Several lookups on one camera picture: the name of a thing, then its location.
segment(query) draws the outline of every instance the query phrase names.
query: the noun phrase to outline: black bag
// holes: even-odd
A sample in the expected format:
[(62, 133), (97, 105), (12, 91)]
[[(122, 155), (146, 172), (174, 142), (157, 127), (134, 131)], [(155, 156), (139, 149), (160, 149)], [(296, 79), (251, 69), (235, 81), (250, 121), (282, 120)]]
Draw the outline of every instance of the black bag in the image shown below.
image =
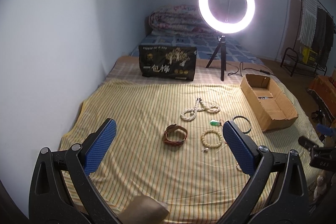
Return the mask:
[(193, 81), (196, 47), (139, 46), (139, 65), (145, 77)]

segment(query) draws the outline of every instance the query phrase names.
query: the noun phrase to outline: pearl necklace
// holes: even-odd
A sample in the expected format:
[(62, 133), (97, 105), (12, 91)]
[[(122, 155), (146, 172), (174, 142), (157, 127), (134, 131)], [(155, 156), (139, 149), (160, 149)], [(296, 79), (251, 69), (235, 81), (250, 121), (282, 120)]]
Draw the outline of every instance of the pearl necklace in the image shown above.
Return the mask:
[[(216, 134), (216, 135), (219, 137), (219, 142), (216, 143), (216, 144), (210, 144), (210, 143), (207, 143), (207, 142), (205, 141), (205, 135), (206, 135), (206, 134), (209, 134), (209, 133), (214, 133), (214, 134)], [(206, 131), (204, 131), (204, 132), (202, 133), (202, 135), (201, 135), (201, 141), (202, 141), (202, 144), (206, 147), (203, 151), (204, 151), (204, 152), (208, 152), (208, 151), (209, 151), (209, 148), (218, 148), (218, 147), (220, 147), (220, 146), (222, 145), (222, 143), (223, 143), (223, 137), (221, 136), (221, 134), (220, 134), (218, 131), (216, 131), (216, 130), (214, 130), (214, 129), (208, 129), (208, 130), (206, 130)]]
[[(201, 111), (206, 111), (206, 112), (209, 112), (209, 113), (218, 113), (219, 111), (221, 111), (221, 107), (217, 104), (213, 104), (213, 105), (208, 106), (208, 105), (206, 105), (206, 103), (201, 98), (197, 98), (195, 107), (194, 108), (187, 108), (187, 109), (183, 110), (180, 117), (183, 121), (191, 122), (192, 120), (194, 120), (196, 118), (197, 112), (201, 112)], [(185, 115), (186, 113), (190, 113), (191, 116), (187, 117)]]

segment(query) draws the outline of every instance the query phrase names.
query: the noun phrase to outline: open cardboard box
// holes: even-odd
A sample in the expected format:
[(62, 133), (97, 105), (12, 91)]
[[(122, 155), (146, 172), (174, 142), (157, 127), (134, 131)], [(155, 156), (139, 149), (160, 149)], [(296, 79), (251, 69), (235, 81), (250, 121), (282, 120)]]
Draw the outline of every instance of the open cardboard box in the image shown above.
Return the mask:
[(270, 77), (247, 74), (240, 87), (263, 132), (288, 128), (298, 118), (292, 102)]

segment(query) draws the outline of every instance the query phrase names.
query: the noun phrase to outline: blue gripper pad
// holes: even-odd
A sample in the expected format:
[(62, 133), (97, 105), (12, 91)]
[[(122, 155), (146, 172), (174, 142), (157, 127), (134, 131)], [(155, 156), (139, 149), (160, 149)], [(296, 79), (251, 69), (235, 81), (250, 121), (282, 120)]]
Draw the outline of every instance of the blue gripper pad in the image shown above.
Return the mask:
[(244, 135), (233, 121), (224, 123), (223, 137), (241, 170), (247, 175), (253, 175), (259, 158), (257, 145), (249, 136)]
[(100, 162), (117, 134), (117, 123), (115, 120), (110, 120), (101, 132), (98, 131), (99, 136), (85, 155), (84, 172), (87, 176), (98, 169)]

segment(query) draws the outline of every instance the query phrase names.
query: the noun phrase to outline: ring light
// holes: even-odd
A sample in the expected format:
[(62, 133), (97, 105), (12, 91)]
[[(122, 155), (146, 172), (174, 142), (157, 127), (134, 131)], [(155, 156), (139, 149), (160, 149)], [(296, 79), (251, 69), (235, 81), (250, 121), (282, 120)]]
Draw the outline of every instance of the ring light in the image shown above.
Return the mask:
[(217, 20), (211, 13), (209, 8), (209, 0), (198, 0), (199, 11), (204, 19), (204, 21), (213, 29), (218, 32), (227, 34), (235, 33), (245, 29), (251, 22), (254, 11), (255, 3), (254, 0), (246, 0), (247, 9), (246, 14), (243, 19), (237, 23), (225, 23)]

